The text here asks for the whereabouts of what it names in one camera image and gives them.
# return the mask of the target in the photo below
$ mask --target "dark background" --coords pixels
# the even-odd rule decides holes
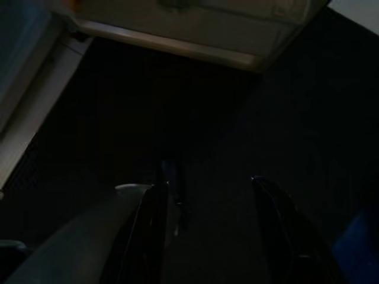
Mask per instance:
[[[376,35],[329,9],[264,75],[97,38],[6,185],[0,238],[37,246],[175,156],[191,219],[166,282],[265,272],[252,257],[262,249],[251,175],[288,191],[332,245],[378,157],[378,50]]]

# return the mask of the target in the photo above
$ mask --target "dark floor mat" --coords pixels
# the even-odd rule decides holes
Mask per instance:
[[[191,221],[165,282],[259,282],[249,176],[278,182],[332,243],[379,154],[377,50],[376,35],[329,9],[258,80],[97,39],[35,138],[37,181],[22,166],[30,147],[8,182],[2,235],[46,238],[155,158],[180,154]]]

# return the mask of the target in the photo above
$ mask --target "light gray surface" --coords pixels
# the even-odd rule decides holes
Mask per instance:
[[[208,60],[217,64],[252,70],[262,63],[263,57],[252,54],[203,46],[187,41],[174,40],[166,37],[158,37],[152,34],[140,33],[113,25],[99,22],[77,20],[73,18],[78,30],[92,36],[105,37],[123,43],[135,44],[149,49],[155,49],[180,56],[192,57],[200,60]]]
[[[82,56],[57,43],[8,122],[0,142],[0,190],[74,74]]]
[[[379,35],[379,1],[333,0],[329,7]]]
[[[1,1],[0,133],[59,35],[50,25],[51,13],[26,0]]]
[[[240,17],[204,8],[191,7],[175,12],[157,4],[155,0],[86,0],[78,17],[128,28],[157,36],[175,38],[206,46],[269,54],[281,25],[254,18]]]
[[[98,283],[120,227],[149,188],[134,185],[120,191],[48,239],[7,280],[21,283]]]
[[[311,2],[312,0],[200,0],[200,5],[249,17],[298,24],[306,18]]]

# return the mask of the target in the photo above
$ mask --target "textured black mat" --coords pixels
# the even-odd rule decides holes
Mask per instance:
[[[379,154],[378,50],[376,35],[329,9],[261,78],[97,39],[8,182],[0,237],[41,241],[180,153],[192,218],[165,281],[258,281],[249,175],[289,191],[330,243],[359,210]]]

